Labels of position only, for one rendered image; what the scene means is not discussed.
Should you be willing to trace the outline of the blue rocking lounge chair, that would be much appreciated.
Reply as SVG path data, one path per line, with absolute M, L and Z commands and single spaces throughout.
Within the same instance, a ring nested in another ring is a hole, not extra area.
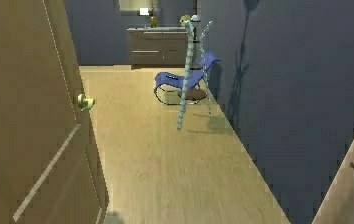
M 201 68 L 192 70 L 191 76 L 188 79 L 186 92 L 186 100 L 188 104 L 197 104 L 207 96 L 204 90 L 200 87 L 200 81 L 205 78 L 205 75 L 209 72 L 211 67 L 216 62 L 220 61 L 221 59 L 212 51 L 204 53 L 204 58 L 199 61 Z M 156 99 L 164 105 L 174 105 L 172 102 L 164 101 L 158 94 L 158 91 L 162 90 L 166 93 L 177 93 L 177 95 L 181 97 L 183 81 L 183 75 L 176 75 L 170 72 L 159 72 L 155 76 L 155 87 L 153 89 Z

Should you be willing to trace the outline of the grey brown chest of drawers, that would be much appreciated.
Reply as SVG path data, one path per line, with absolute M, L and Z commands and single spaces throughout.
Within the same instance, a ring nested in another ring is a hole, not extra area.
M 131 69 L 185 65 L 187 33 L 183 27 L 128 28 Z

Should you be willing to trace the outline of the brass candlestick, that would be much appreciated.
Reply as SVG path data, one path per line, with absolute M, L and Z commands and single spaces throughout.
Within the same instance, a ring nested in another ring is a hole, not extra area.
M 151 0 L 151 8 L 150 8 L 150 27 L 156 28 L 157 27 L 157 18 L 155 16 L 155 3 L 154 0 Z

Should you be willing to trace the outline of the brown wooden room door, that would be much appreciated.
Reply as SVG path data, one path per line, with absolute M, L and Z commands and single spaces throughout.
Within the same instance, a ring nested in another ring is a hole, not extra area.
M 64 0 L 0 0 L 0 224 L 103 224 L 108 194 Z

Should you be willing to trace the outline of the light wooden furniture panel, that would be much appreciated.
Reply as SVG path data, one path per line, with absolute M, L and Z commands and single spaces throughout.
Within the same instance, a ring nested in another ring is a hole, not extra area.
M 312 224 L 354 224 L 354 139 Z

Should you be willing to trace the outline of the framed wall mirror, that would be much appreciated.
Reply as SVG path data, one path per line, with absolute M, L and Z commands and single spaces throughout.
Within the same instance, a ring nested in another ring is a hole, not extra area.
M 158 5 L 158 0 L 119 0 L 121 11 L 138 11 L 140 8 L 151 8 Z

